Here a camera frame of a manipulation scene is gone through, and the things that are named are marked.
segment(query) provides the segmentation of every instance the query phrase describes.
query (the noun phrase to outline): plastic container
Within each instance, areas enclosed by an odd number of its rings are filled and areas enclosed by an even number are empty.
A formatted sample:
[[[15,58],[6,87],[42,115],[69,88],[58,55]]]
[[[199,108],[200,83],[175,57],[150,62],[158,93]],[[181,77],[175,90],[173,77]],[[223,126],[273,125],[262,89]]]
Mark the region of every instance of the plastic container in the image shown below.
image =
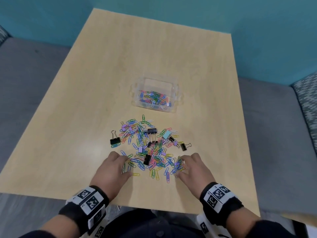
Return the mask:
[[[163,112],[174,112],[178,97],[175,78],[153,74],[139,78],[134,92],[136,106]]]

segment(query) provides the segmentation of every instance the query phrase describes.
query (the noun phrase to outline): black wristband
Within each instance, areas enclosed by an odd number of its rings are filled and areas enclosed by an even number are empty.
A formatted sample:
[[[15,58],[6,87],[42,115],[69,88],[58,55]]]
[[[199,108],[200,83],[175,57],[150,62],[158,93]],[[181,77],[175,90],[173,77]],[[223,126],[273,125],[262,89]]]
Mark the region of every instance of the black wristband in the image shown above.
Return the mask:
[[[109,204],[108,196],[99,187],[97,187],[95,185],[91,185],[90,187],[93,188],[95,191],[91,192],[89,195],[85,196],[85,198],[82,199],[81,202],[73,203],[72,201],[70,201],[63,208],[61,208],[61,210],[58,213],[59,215],[64,215],[64,216],[70,218],[71,220],[73,220],[77,224],[81,236],[86,232],[90,233],[90,231],[93,231],[93,229],[100,223],[102,218],[106,215],[106,213],[104,213],[103,216],[101,216],[101,215],[99,216],[99,214],[101,213],[101,210],[104,211],[104,208],[102,208],[102,207],[104,205],[105,205],[105,207],[107,207]],[[96,194],[97,192],[102,196],[102,198],[103,198],[103,199],[101,198],[102,202],[98,203],[93,208],[93,210],[87,215],[84,212],[84,210],[81,208],[81,206],[86,201],[88,201],[90,198],[93,198],[94,194]],[[97,223],[94,224],[90,230],[88,230],[88,220],[91,219],[95,214],[97,214],[98,211],[100,211],[99,214],[95,216],[95,217],[98,217]]]
[[[231,212],[238,210],[243,206],[242,202],[236,198],[236,197],[232,197],[230,199],[228,199],[223,205],[221,210],[219,211],[219,213],[217,213],[210,204],[208,204],[205,200],[204,197],[207,194],[207,192],[209,191],[210,188],[212,188],[214,185],[217,185],[218,183],[216,182],[212,182],[210,184],[208,184],[204,190],[202,191],[201,195],[200,195],[200,202],[203,204],[203,209],[204,209],[204,213],[206,218],[209,220],[209,222],[211,224],[216,224],[218,226],[223,226],[224,228],[226,228],[226,222],[227,219],[229,217],[229,215],[231,214]]]

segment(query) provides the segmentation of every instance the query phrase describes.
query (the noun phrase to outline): hand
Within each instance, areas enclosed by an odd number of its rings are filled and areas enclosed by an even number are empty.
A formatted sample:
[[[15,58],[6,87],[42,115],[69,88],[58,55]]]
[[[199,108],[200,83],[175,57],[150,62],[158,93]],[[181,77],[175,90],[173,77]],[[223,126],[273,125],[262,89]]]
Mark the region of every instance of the hand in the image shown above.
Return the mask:
[[[216,182],[216,180],[201,160],[199,154],[183,155],[181,159],[185,161],[188,174],[178,171],[176,172],[176,177],[179,177],[189,188],[190,192],[199,199],[204,188],[211,182]]]
[[[122,174],[122,167],[127,156],[121,156],[117,152],[112,151],[106,158],[90,182],[90,185],[96,185],[102,189],[112,201],[118,194],[122,186],[132,176],[132,172]]]

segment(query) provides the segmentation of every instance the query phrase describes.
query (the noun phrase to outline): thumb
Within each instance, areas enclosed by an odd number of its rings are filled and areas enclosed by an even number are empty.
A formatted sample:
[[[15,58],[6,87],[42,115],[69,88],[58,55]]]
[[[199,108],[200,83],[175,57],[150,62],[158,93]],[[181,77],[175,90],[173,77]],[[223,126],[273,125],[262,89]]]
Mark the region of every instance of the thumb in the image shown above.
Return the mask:
[[[183,181],[183,183],[186,186],[188,186],[189,181],[190,181],[190,178],[189,178],[188,174],[186,174],[184,172],[181,172],[181,171],[177,171],[175,175],[176,175],[177,178],[180,178],[180,180]]]
[[[121,186],[123,186],[132,175],[133,173],[131,171],[121,174],[121,177],[120,177]]]

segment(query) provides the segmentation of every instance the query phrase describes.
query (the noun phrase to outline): button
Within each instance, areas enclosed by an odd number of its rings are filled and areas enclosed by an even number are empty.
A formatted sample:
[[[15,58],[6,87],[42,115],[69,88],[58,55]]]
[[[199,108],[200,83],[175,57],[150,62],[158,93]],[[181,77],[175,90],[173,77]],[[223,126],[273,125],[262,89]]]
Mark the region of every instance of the button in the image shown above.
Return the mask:
[[[156,237],[163,237],[164,236],[164,231],[158,231],[157,233],[156,233]]]

